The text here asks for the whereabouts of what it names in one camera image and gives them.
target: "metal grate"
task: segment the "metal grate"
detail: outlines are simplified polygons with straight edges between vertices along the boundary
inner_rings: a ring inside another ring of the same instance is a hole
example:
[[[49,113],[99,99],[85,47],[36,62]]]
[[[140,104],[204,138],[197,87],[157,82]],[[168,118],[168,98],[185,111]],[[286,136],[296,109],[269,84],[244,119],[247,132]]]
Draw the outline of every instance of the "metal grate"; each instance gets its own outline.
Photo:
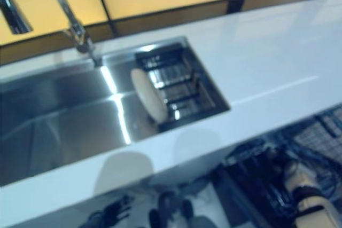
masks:
[[[290,153],[313,169],[322,192],[342,213],[342,104],[241,144],[227,157],[226,165],[241,166],[272,152]],[[291,208],[280,202],[291,201],[281,195],[281,189],[274,189],[270,183],[260,193],[274,205],[277,216],[290,217]]]
[[[179,44],[164,51],[139,54],[136,59],[168,106],[168,122],[215,108],[215,103],[184,57],[184,50]]]

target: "faucet handle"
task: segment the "faucet handle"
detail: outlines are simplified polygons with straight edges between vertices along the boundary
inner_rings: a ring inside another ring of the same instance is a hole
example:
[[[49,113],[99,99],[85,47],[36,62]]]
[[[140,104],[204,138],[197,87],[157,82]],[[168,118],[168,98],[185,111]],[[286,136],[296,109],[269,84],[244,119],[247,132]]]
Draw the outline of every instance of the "faucet handle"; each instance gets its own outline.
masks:
[[[92,52],[94,44],[92,43],[90,36],[86,29],[80,22],[71,24],[68,29],[63,30],[64,34],[70,38],[77,50],[81,53]]]

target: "faucet spout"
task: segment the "faucet spout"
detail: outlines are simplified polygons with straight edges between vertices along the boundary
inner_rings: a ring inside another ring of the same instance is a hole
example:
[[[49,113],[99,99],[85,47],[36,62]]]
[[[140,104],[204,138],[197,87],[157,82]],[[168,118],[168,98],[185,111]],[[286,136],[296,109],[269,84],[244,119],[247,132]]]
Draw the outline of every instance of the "faucet spout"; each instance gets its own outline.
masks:
[[[64,30],[64,33],[74,42],[79,52],[88,53],[89,57],[94,60],[95,65],[99,66],[100,61],[96,59],[94,44],[82,23],[75,17],[68,1],[57,1],[69,20],[69,28]],[[32,31],[32,27],[14,0],[1,0],[1,10],[12,33],[22,34]]]
[[[13,34],[23,34],[33,30],[15,0],[0,0],[0,7]]]

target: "stainless steel sink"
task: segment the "stainless steel sink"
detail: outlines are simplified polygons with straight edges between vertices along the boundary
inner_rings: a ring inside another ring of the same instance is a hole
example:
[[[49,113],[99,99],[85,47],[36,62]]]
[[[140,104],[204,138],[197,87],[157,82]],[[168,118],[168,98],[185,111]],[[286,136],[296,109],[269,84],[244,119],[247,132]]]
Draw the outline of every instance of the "stainless steel sink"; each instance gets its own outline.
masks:
[[[229,109],[184,38],[102,61],[2,84],[1,186]],[[142,105],[130,78],[134,68],[163,95],[165,123],[156,124]]]

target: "sink basin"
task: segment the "sink basin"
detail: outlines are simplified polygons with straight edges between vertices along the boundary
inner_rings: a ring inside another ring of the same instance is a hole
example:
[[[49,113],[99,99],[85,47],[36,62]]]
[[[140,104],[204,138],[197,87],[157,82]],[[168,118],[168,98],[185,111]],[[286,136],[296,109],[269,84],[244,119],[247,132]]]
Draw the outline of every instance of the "sink basin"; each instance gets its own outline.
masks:
[[[1,186],[229,109],[184,38],[108,53],[102,62],[2,85]],[[135,68],[167,104],[163,124],[140,101]]]

